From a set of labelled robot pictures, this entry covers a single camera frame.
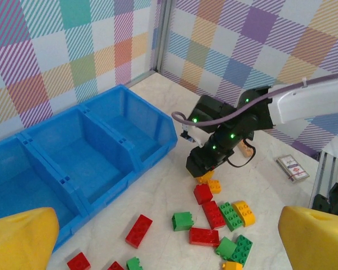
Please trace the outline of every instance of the blue storage bin compartment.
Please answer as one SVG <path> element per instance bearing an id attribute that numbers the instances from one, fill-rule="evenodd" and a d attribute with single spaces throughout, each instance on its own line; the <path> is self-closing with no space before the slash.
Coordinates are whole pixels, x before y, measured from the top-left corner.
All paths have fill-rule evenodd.
<path id="1" fill-rule="evenodd" d="M 52 207 L 60 232 L 55 249 L 88 221 L 88 214 L 65 179 L 21 137 L 0 142 L 0 218 Z"/>
<path id="2" fill-rule="evenodd" d="M 172 119 L 123 85 L 82 105 L 108 129 L 134 145 L 144 170 L 155 165 L 176 145 Z"/>
<path id="3" fill-rule="evenodd" d="M 133 146 L 109 133 L 79 106 L 22 132 L 31 145 L 68 179 L 90 215 L 139 177 Z"/>

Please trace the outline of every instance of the checkered wall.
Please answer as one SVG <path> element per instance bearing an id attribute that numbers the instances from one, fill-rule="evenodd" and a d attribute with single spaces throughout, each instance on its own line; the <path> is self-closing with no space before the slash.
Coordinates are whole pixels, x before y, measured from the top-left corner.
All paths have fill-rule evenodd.
<path id="1" fill-rule="evenodd" d="M 0 139 L 152 68 L 158 0 L 0 0 Z"/>
<path id="2" fill-rule="evenodd" d="M 338 72 L 338 0 L 177 0 L 163 74 L 236 105 L 246 89 Z M 338 156 L 338 114 L 268 131 Z"/>

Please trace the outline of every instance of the purple cable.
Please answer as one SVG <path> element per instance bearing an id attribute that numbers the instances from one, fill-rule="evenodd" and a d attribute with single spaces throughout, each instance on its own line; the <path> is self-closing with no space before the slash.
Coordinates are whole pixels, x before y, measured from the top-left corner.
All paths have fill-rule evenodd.
<path id="1" fill-rule="evenodd" d="M 336 74 L 331 74 L 331 75 L 327 75 L 327 76 L 323 76 L 320 78 L 315 78 L 315 79 L 311 79 L 311 80 L 307 80 L 306 83 L 307 85 L 311 85 L 311 84 L 316 84 L 316 83 L 321 83 L 321 82 L 326 82 L 329 80 L 333 80 L 333 79 L 338 79 L 338 73 Z M 251 106 L 257 104 L 258 102 L 265 100 L 266 98 L 271 98 L 274 97 L 278 94 L 282 94 L 297 88 L 301 88 L 303 86 L 303 82 L 301 83 L 296 83 L 296 84 L 291 84 L 288 86 L 285 86 L 281 89 L 275 90 L 271 93 L 267 93 L 259 98 L 256 98 L 255 100 L 252 100 L 251 102 L 249 102 L 248 104 L 245 104 L 243 107 L 241 107 L 240 109 L 238 109 L 237 111 L 235 111 L 232 114 L 229 114 L 225 117 L 216 119 L 216 120 L 210 120 L 210 121 L 203 121 L 203 122 L 196 122 L 194 123 L 193 121 L 188 121 L 185 117 L 185 115 L 182 112 L 179 111 L 174 111 L 171 114 L 171 117 L 173 117 L 174 120 L 178 121 L 181 124 L 185 124 L 185 125 L 193 125 L 195 127 L 206 127 L 208 125 L 218 125 L 221 124 L 223 122 L 226 122 L 236 116 L 238 116 L 239 114 L 243 113 L 244 111 L 248 110 Z"/>

